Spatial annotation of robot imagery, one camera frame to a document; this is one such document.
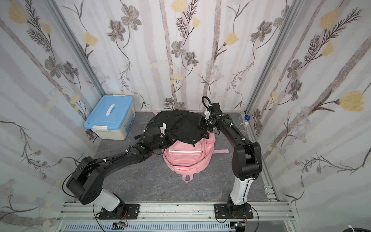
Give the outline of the black fabric backpack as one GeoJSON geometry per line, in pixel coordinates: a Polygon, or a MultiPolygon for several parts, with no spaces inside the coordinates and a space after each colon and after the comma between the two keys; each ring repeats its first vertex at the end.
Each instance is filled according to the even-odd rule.
{"type": "Polygon", "coordinates": [[[155,135],[160,134],[160,126],[167,124],[165,135],[172,138],[173,142],[195,145],[201,139],[208,139],[213,130],[203,130],[198,127],[202,116],[199,113],[189,111],[162,111],[156,114],[146,125],[141,135],[135,136],[139,144],[152,148],[155,135]]]}

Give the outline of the pink school backpack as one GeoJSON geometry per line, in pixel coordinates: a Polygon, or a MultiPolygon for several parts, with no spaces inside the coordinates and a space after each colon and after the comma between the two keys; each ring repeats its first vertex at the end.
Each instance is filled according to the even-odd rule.
{"type": "Polygon", "coordinates": [[[175,173],[182,175],[188,183],[193,176],[209,165],[214,154],[228,153],[227,149],[215,150],[215,135],[211,133],[208,139],[201,139],[195,145],[175,142],[167,149],[162,149],[165,163],[175,173]]]}

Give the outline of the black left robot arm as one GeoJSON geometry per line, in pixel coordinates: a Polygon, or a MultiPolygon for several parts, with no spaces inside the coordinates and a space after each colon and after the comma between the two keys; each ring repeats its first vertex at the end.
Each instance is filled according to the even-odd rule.
{"type": "Polygon", "coordinates": [[[136,144],[128,146],[124,152],[99,159],[83,158],[63,185],[83,205],[93,204],[108,212],[123,212],[124,201],[103,188],[105,178],[124,167],[147,160],[155,150],[165,150],[176,141],[169,132],[148,138],[143,134],[136,144]]]}

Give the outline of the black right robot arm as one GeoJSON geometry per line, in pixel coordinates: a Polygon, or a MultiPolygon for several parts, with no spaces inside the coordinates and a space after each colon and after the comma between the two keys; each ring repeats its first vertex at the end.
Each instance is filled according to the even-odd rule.
{"type": "Polygon", "coordinates": [[[251,142],[234,124],[231,116],[222,112],[219,103],[212,103],[207,96],[202,96],[205,107],[205,119],[201,128],[222,133],[233,147],[231,167],[235,183],[227,201],[230,215],[235,216],[248,209],[247,195],[252,183],[262,172],[261,146],[251,142]]]}

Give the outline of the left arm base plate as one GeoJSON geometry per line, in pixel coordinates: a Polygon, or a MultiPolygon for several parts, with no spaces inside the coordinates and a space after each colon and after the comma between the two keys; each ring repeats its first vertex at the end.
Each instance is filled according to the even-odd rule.
{"type": "Polygon", "coordinates": [[[102,208],[98,213],[98,219],[137,219],[140,212],[140,204],[119,204],[112,212],[102,208]]]}

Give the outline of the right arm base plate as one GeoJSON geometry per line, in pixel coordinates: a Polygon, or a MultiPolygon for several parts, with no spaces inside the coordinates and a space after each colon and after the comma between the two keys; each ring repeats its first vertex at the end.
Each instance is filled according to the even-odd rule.
{"type": "Polygon", "coordinates": [[[253,219],[253,210],[250,204],[234,205],[231,202],[214,204],[216,219],[253,219]]]}

